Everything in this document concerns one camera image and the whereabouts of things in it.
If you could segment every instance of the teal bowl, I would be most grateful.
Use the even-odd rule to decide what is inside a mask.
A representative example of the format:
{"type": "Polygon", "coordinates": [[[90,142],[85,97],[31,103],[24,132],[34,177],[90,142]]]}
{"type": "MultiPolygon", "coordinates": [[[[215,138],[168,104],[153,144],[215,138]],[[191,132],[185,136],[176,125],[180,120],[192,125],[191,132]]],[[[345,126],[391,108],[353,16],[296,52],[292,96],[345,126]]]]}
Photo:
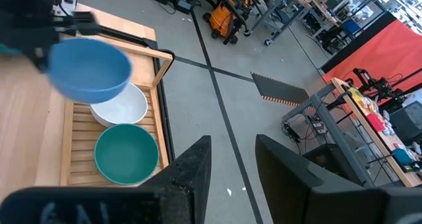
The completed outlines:
{"type": "Polygon", "coordinates": [[[109,181],[123,185],[140,183],[152,175],[159,156],[151,134],[129,124],[109,127],[98,138],[94,149],[100,173],[109,181]]]}

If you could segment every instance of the white bowl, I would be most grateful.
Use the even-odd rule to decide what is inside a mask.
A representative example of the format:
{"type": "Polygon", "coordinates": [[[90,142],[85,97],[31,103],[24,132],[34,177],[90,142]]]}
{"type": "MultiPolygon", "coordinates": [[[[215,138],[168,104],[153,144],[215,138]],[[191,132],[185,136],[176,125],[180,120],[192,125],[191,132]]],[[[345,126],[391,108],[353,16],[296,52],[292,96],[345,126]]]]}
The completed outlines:
{"type": "Polygon", "coordinates": [[[148,102],[144,93],[137,86],[129,83],[113,99],[91,104],[90,110],[92,116],[106,127],[122,123],[135,124],[145,117],[148,102]]]}

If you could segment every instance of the gray floor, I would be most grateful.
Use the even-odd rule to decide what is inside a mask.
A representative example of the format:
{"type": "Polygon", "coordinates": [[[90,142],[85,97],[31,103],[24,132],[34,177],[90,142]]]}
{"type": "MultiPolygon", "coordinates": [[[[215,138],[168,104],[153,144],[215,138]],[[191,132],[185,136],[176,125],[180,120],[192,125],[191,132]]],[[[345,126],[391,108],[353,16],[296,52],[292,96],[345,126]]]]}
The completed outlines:
{"type": "MultiPolygon", "coordinates": [[[[79,2],[149,26],[155,29],[161,48],[170,49],[179,57],[206,64],[190,15],[179,12],[167,14],[152,0],[79,2]]],[[[213,67],[247,78],[251,77],[250,72],[256,72],[302,87],[309,94],[325,85],[315,67],[323,66],[328,57],[306,36],[306,29],[301,23],[294,22],[291,30],[286,30],[270,47],[263,45],[263,41],[270,36],[269,29],[263,26],[257,28],[249,38],[239,34],[237,45],[223,45],[222,39],[210,37],[210,28],[201,18],[203,13],[210,10],[210,6],[202,4],[195,8],[195,14],[213,67]]],[[[206,223],[256,223],[250,195],[256,198],[258,204],[261,216],[257,218],[258,222],[262,218],[262,223],[272,223],[256,169],[255,136],[266,134],[298,152],[296,144],[280,131],[281,116],[292,107],[263,101],[252,82],[218,72],[216,81],[252,190],[243,190],[245,177],[236,160],[233,139],[230,139],[227,131],[209,70],[180,61],[174,62],[164,78],[175,154],[183,153],[202,135],[212,136],[212,178],[206,223]]],[[[343,115],[343,111],[335,111],[335,117],[343,115]]],[[[340,125],[346,130],[353,127],[348,120],[340,125]]],[[[293,126],[301,136],[305,135],[307,125],[302,119],[295,121],[293,126]]],[[[308,150],[315,146],[315,141],[308,141],[308,150]]]]}

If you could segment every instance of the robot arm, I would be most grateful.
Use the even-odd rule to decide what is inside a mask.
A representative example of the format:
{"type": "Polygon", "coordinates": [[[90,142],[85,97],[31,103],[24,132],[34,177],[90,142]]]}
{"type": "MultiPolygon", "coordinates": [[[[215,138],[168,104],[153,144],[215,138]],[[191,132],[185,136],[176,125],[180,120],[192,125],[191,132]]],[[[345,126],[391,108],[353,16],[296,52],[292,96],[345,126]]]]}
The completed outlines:
{"type": "Polygon", "coordinates": [[[50,47],[60,41],[59,34],[84,35],[99,32],[94,15],[74,12],[55,16],[53,5],[61,0],[0,0],[0,45],[19,50],[41,71],[48,68],[50,47]]]}

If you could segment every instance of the wheel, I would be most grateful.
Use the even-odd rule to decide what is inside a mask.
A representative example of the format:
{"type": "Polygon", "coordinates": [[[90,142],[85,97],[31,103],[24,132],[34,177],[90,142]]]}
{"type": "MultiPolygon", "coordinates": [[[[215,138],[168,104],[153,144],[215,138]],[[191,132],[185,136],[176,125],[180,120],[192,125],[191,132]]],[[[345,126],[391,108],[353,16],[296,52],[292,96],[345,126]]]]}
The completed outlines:
{"type": "Polygon", "coordinates": [[[272,40],[265,40],[264,45],[270,46],[272,43],[272,40]]]}
{"type": "Polygon", "coordinates": [[[252,34],[252,30],[247,30],[243,33],[244,36],[249,37],[252,34]]]}
{"type": "Polygon", "coordinates": [[[230,39],[230,43],[232,43],[232,44],[236,44],[236,43],[237,43],[237,40],[238,40],[237,36],[233,36],[233,37],[230,39]]]}
{"type": "Polygon", "coordinates": [[[204,19],[206,23],[210,23],[211,14],[210,13],[203,14],[202,19],[204,19]]]}
{"type": "Polygon", "coordinates": [[[213,30],[212,33],[211,33],[211,38],[217,39],[219,37],[220,37],[219,31],[218,30],[213,30]]]}

